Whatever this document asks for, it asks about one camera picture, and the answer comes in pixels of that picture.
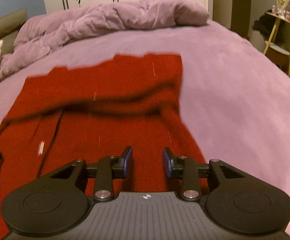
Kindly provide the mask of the red knit coat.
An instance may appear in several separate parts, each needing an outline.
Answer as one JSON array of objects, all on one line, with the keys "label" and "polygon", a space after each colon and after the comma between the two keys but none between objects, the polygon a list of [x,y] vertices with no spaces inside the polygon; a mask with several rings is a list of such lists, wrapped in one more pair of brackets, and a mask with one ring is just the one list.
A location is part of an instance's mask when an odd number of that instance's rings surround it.
[{"label": "red knit coat", "polygon": [[[88,163],[133,148],[133,173],[115,191],[176,190],[166,181],[165,147],[204,162],[182,122],[182,59],[116,55],[93,67],[57,67],[29,77],[0,124],[0,206],[14,189],[73,160]],[[0,214],[0,239],[7,228]]]}]

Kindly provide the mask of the black clothing pile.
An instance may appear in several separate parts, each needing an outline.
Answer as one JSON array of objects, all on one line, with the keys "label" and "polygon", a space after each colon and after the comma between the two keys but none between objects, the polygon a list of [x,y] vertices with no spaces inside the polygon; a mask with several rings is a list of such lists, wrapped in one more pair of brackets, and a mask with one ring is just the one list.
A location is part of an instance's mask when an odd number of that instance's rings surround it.
[{"label": "black clothing pile", "polygon": [[276,18],[269,14],[262,15],[258,20],[255,20],[252,26],[253,31],[258,31],[265,39],[270,37],[274,27]]}]

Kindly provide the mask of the purple bed sheet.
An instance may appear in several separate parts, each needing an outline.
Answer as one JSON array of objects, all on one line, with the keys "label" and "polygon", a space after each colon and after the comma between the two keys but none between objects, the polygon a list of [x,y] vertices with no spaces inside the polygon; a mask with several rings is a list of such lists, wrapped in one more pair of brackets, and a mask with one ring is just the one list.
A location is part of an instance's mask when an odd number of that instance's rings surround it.
[{"label": "purple bed sheet", "polygon": [[29,76],[149,52],[182,56],[181,116],[204,157],[221,159],[290,196],[290,78],[250,42],[213,21],[67,44],[0,83],[0,123]]}]

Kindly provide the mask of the olive green headboard cushion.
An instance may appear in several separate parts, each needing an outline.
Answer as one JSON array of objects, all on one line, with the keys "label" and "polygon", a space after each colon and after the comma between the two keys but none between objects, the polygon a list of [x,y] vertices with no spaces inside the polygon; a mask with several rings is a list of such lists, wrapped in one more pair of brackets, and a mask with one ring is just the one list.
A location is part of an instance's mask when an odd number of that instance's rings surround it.
[{"label": "olive green headboard cushion", "polygon": [[13,52],[14,41],[27,19],[28,15],[26,8],[22,8],[0,18],[0,40],[3,41],[1,48],[2,55]]}]

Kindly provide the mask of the purple crumpled duvet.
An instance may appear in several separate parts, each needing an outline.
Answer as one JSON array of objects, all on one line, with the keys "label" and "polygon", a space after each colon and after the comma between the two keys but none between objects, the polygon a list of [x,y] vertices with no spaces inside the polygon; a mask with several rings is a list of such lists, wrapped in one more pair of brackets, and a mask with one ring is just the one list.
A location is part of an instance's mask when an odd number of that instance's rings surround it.
[{"label": "purple crumpled duvet", "polygon": [[123,30],[153,30],[207,24],[205,6],[190,0],[142,0],[90,5],[30,18],[2,57],[0,82],[63,46]]}]

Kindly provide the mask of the yellow leg side table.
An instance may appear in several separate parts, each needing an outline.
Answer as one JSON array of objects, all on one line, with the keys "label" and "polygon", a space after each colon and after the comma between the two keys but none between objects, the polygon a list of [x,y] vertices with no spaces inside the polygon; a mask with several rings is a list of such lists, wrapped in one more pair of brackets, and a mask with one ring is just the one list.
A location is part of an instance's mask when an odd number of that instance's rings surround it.
[{"label": "yellow leg side table", "polygon": [[266,15],[274,18],[274,25],[267,40],[263,54],[290,77],[290,11],[287,17],[272,12]]}]

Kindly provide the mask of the dark door frame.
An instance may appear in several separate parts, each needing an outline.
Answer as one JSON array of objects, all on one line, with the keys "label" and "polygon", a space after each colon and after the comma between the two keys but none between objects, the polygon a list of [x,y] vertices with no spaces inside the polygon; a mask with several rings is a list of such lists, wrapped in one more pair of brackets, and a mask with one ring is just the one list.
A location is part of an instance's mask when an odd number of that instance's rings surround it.
[{"label": "dark door frame", "polygon": [[249,39],[251,2],[252,0],[232,0],[230,30],[246,39]]}]

